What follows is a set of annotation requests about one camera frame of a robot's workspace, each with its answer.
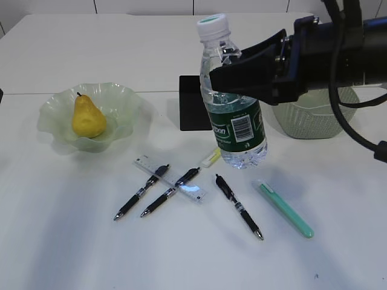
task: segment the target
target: water bottle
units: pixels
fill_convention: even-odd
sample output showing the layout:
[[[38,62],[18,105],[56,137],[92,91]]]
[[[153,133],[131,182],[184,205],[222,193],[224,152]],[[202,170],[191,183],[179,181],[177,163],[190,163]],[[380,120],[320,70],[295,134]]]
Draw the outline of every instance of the water bottle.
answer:
[[[215,14],[197,23],[204,45],[200,86],[212,129],[226,163],[242,169],[257,166],[266,156],[267,143],[258,100],[212,90],[209,73],[241,57],[230,40],[227,16]]]

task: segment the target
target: bottle cap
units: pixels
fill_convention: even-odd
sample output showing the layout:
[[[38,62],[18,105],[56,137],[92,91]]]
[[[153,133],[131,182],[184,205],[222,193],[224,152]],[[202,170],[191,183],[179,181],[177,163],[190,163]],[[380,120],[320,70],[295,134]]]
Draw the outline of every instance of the bottle cap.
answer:
[[[215,14],[197,23],[201,42],[214,40],[230,34],[229,22],[225,14]]]

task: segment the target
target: barcode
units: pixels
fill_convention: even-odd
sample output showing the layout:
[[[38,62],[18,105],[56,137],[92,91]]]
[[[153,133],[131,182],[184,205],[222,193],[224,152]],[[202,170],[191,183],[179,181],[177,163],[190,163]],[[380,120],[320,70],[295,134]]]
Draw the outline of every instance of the barcode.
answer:
[[[252,122],[250,121],[249,115],[232,119],[231,124],[234,129],[235,141],[237,143],[254,138]]]

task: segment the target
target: yellow pear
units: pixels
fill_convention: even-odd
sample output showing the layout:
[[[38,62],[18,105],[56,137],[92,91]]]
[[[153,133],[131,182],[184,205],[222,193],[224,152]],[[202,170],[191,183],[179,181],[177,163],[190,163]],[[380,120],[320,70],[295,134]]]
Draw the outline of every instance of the yellow pear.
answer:
[[[94,138],[106,129],[106,118],[93,104],[87,95],[81,95],[75,100],[73,115],[73,130],[81,137]]]

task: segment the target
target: teal pen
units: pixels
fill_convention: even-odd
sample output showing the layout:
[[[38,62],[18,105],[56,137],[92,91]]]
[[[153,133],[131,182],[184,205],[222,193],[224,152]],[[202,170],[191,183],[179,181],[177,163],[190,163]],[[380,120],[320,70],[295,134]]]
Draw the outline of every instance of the teal pen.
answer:
[[[266,182],[258,181],[258,186],[304,237],[310,239],[314,236],[311,227]]]

